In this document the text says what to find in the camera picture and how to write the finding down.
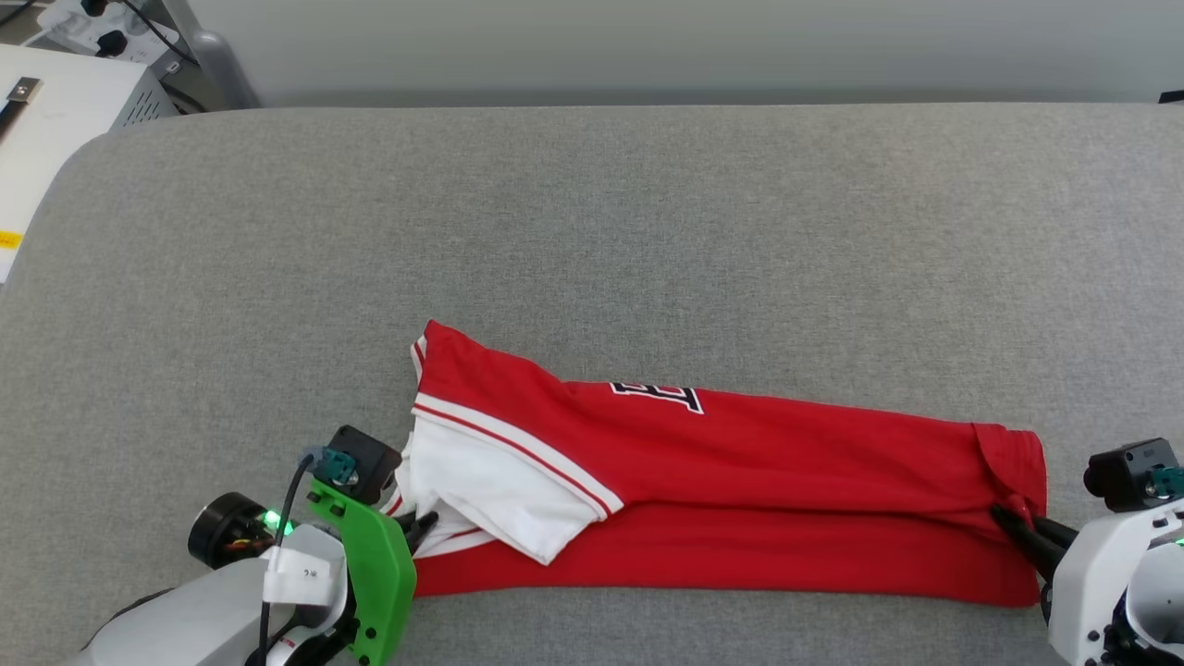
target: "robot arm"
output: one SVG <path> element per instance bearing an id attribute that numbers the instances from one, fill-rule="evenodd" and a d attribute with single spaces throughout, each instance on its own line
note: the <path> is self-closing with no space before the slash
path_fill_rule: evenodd
<path id="1" fill-rule="evenodd" d="M 227 493 L 201 511 L 189 534 L 189 552 L 213 571 L 121 613 L 64 666 L 321 666 L 343 649 L 362 666 L 385 664 L 414 593 L 411 552 L 436 515 L 397 521 L 373 508 L 401 461 L 381 442 L 345 427 L 324 453 L 308 500 L 333 533 L 281 526 L 275 512 Z M 277 549 L 281 529 L 289 532 Z M 282 566 L 269 574 L 269 562 L 281 550 L 287 562 L 326 566 L 303 571 L 317 576 L 317 603 L 271 604 L 259 661 L 265 581 L 283 575 Z"/>
<path id="2" fill-rule="evenodd" d="M 1047 582 L 1049 642 L 1073 666 L 1184 664 L 1184 526 L 1176 456 L 1165 440 L 1095 455 L 1086 487 L 1117 513 L 1080 532 L 1047 518 L 1029 527 L 1002 506 L 996 523 Z"/>

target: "gray cushioned table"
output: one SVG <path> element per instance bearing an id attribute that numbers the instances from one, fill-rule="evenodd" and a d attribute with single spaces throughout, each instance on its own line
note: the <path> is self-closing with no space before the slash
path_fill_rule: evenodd
<path id="1" fill-rule="evenodd" d="M 197 511 L 277 502 L 339 424 L 400 443 L 429 318 L 565 378 L 1031 428 L 1080 524 L 1105 511 L 1092 452 L 1184 438 L 1182 184 L 1169 107 L 268 110 L 101 137 L 0 292 L 0 662 L 54 664 L 200 575 Z M 417 602 L 398 661 L 1056 660 L 1035 609 L 551 589 Z"/>

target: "red jersey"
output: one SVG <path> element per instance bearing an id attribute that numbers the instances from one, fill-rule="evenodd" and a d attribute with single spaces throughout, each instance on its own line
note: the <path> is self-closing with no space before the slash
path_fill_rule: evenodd
<path id="1" fill-rule="evenodd" d="M 391 513 L 439 511 L 417 594 L 522 585 L 892 593 L 1025 606 L 989 514 L 1043 514 L 1002 425 L 703 389 L 560 382 L 430 322 Z"/>

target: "black cable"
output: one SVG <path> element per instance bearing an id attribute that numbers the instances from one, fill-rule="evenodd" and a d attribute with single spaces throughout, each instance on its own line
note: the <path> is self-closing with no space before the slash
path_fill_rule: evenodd
<path id="1" fill-rule="evenodd" d="M 28 0 L 27 2 L 25 2 L 20 7 L 17 7 L 15 9 L 13 9 L 11 14 L 8 14 L 5 18 L 0 19 L 0 27 L 4 27 L 6 25 L 11 24 L 13 20 L 17 19 L 17 17 L 24 14 L 30 7 L 33 6 L 33 2 L 37 2 L 37 0 Z"/>
<path id="2" fill-rule="evenodd" d="M 314 460 L 313 454 L 307 454 L 302 457 L 300 466 L 296 467 L 296 474 L 292 475 L 292 482 L 288 485 L 288 494 L 284 495 L 284 507 L 279 511 L 279 526 L 276 527 L 276 557 L 279 557 L 279 546 L 284 543 L 284 531 L 288 527 L 288 517 L 292 512 L 292 502 L 296 501 L 296 489 L 300 488 L 300 480 L 304 476 L 304 472 L 308 470 Z M 268 662 L 268 620 L 270 615 L 271 604 L 263 602 L 263 613 L 259 615 L 259 651 L 255 653 L 255 661 L 259 666 L 266 666 Z"/>
<path id="3" fill-rule="evenodd" d="M 156 25 L 153 24 L 152 20 L 149 20 L 148 17 L 146 17 L 144 13 L 140 11 L 140 7 L 136 7 L 135 5 L 131 4 L 131 0 L 122 0 L 122 1 L 124 5 L 128 6 L 129 9 L 131 9 L 131 12 L 135 15 L 140 17 L 140 20 L 142 20 L 144 25 L 148 26 L 148 30 L 153 31 L 153 34 L 159 37 L 160 40 L 165 43 L 165 46 L 168 46 L 174 53 L 185 58 L 188 63 L 197 65 L 198 69 L 201 69 L 201 63 L 193 59 L 193 56 L 189 56 L 185 51 L 181 51 L 180 49 L 174 46 L 173 43 L 169 41 L 167 37 L 165 37 L 163 34 L 161 34 L 159 30 L 156 30 Z"/>
<path id="4" fill-rule="evenodd" d="M 185 102 L 186 104 L 193 107 L 193 110 L 198 111 L 199 114 L 206 113 L 206 108 L 201 105 L 201 102 L 198 102 L 197 100 L 194 100 L 189 95 L 187 95 L 185 92 L 181 92 L 180 90 L 176 89 L 175 85 L 170 85 L 170 84 L 165 83 L 162 81 L 162 82 L 160 82 L 160 87 L 165 89 L 165 92 L 167 92 L 169 97 L 176 97 L 178 100 L 180 100 L 180 101 Z"/>

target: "white wall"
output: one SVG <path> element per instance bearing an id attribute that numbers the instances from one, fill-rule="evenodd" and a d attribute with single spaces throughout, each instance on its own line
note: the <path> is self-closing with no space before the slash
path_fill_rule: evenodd
<path id="1" fill-rule="evenodd" d="M 264 105 L 1156 101 L 1184 0 L 166 0 Z"/>

